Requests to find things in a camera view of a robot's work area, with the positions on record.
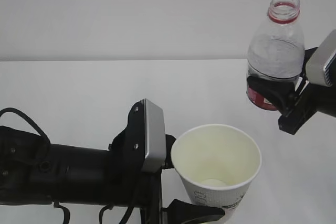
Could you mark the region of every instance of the black cable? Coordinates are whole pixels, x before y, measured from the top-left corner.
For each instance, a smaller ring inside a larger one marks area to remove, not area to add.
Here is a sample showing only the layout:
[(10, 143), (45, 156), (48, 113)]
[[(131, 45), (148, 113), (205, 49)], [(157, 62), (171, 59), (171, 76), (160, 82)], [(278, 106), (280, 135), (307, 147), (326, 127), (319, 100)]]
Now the black cable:
[(104, 206), (100, 211), (99, 211), (99, 224), (103, 224), (103, 215), (106, 210), (112, 210), (114, 207), (113, 204), (108, 204)]
[(63, 219), (63, 224), (69, 224), (70, 222), (70, 211), (68, 208), (61, 206), (58, 201), (54, 202), (54, 208), (60, 208), (63, 210), (64, 214), (64, 219)]
[(50, 148), (50, 140), (48, 136), (46, 135), (46, 133), (44, 133), (44, 131), (33, 121), (33, 119), (31, 119), (29, 116), (27, 116), (25, 113), (23, 113), (22, 111), (18, 109), (6, 108), (3, 110), (0, 110), (0, 117), (7, 112), (14, 113), (20, 116), (42, 137), (43, 141), (45, 142), (45, 148), (46, 148), (44, 155), (41, 157), (41, 160), (43, 160), (47, 156), (49, 148)]
[(132, 200), (131, 200), (130, 204), (128, 205), (128, 208), (127, 208), (124, 216), (120, 220), (119, 224), (126, 224), (127, 221), (130, 219), (131, 214), (133, 212), (133, 209), (135, 207), (135, 203), (137, 202), (139, 192), (140, 192), (140, 183), (137, 183), (136, 186), (135, 186), (135, 189), (134, 189)]

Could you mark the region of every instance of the cup rim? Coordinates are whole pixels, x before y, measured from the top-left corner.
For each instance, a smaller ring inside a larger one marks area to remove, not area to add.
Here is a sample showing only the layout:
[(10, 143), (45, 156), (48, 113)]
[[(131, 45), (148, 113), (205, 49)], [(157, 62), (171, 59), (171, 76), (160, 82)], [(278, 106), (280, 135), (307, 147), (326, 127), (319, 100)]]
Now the cup rim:
[[(176, 148), (176, 143), (179, 142), (179, 141), (181, 140), (181, 138), (182, 138), (184, 135), (186, 135), (187, 133), (189, 133), (189, 132), (191, 132), (191, 131), (194, 131), (194, 130), (197, 130), (197, 129), (199, 129), (199, 128), (204, 128), (204, 127), (209, 127), (209, 126), (223, 126), (223, 127), (226, 127), (226, 128), (234, 129), (234, 130), (236, 130), (236, 131), (238, 131), (238, 132), (240, 132), (240, 133), (243, 133), (246, 137), (248, 137), (248, 138), (254, 143), (254, 145), (257, 147), (257, 150), (258, 150), (258, 153), (259, 153), (260, 162), (259, 162), (259, 166), (258, 166), (256, 172), (255, 172), (251, 177), (249, 177), (247, 180), (245, 180), (245, 181), (243, 181), (243, 182), (241, 182), (241, 183), (239, 183), (239, 184), (236, 184), (236, 185), (225, 186), (225, 187), (224, 187), (224, 186), (223, 186), (223, 187), (215, 187), (215, 186), (206, 186), (206, 185), (202, 185), (202, 184), (200, 184), (200, 183), (197, 183), (197, 182), (195, 182), (195, 181), (192, 181), (192, 180), (189, 179), (188, 177), (182, 175), (182, 174), (176, 169), (176, 167), (175, 167), (175, 165), (174, 165), (174, 160), (173, 160), (173, 157), (172, 157), (172, 153), (174, 152), (174, 149)], [(259, 171), (260, 171), (261, 163), (262, 163), (262, 157), (261, 157), (261, 151), (260, 151), (259, 146), (257, 145), (256, 141), (255, 141), (251, 136), (249, 136), (247, 133), (245, 133), (244, 131), (242, 131), (242, 130), (240, 130), (240, 129), (234, 127), (234, 126), (230, 126), (230, 125), (227, 125), (227, 124), (216, 124), (216, 123), (215, 123), (215, 124), (203, 124), (203, 125), (194, 127), (194, 128), (192, 128), (192, 129), (190, 129), (190, 130), (184, 132), (181, 136), (179, 136), (179, 137), (175, 140), (175, 142), (174, 142), (174, 144), (173, 144), (173, 146), (172, 146), (172, 149), (171, 149), (171, 161), (172, 161), (172, 163), (173, 163), (173, 165), (174, 165), (174, 168), (175, 168), (176, 172), (177, 172), (182, 178), (184, 178), (186, 181), (188, 181), (189, 183), (191, 183), (191, 184), (193, 184), (193, 185), (196, 185), (196, 186), (198, 186), (198, 187), (201, 187), (201, 188), (209, 189), (209, 190), (227, 191), (227, 190), (232, 190), (232, 189), (236, 189), (236, 188), (239, 188), (239, 187), (243, 187), (243, 186), (249, 184), (249, 183), (250, 183), (250, 182), (257, 176), (257, 174), (258, 174)]]

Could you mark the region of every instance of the water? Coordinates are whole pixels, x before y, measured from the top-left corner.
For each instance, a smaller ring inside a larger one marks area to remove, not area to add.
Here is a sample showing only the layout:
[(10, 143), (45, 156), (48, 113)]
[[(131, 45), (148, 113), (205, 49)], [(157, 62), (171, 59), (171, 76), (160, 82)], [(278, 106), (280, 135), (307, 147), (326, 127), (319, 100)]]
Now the water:
[(293, 81), (301, 74), (304, 48), (285, 40), (261, 35), (248, 50), (248, 75), (271, 80)]

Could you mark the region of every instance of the white table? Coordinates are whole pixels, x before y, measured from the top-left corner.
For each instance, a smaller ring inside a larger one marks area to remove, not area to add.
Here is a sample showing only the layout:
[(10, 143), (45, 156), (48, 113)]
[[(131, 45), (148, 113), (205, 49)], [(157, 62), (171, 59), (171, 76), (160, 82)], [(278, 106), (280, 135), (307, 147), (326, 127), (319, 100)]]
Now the white table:
[[(245, 95), (245, 60), (1, 62), (0, 108), (30, 115), (53, 143), (107, 149), (133, 103), (148, 98), (165, 113), (167, 134), (206, 123), (236, 126), (258, 143), (263, 166), (229, 224), (317, 224), (336, 220), (335, 119), (315, 115), (296, 136), (278, 130), (278, 112)], [(1, 123), (29, 130), (5, 114)], [(188, 200), (175, 171), (163, 199)], [(71, 224), (98, 223), (98, 206), (67, 205)], [(118, 223), (124, 208), (106, 212)], [(52, 206), (0, 207), (1, 223), (60, 224)], [(129, 222), (140, 223), (134, 211)]]

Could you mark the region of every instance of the white wall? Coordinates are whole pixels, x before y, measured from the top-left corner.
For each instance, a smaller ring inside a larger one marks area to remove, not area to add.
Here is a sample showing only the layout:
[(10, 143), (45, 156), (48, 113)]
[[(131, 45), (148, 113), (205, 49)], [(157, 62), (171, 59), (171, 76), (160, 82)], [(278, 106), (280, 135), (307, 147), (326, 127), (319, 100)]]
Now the white wall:
[[(334, 0), (301, 0), (307, 47)], [(0, 0), (0, 60), (245, 58), (270, 0)]]

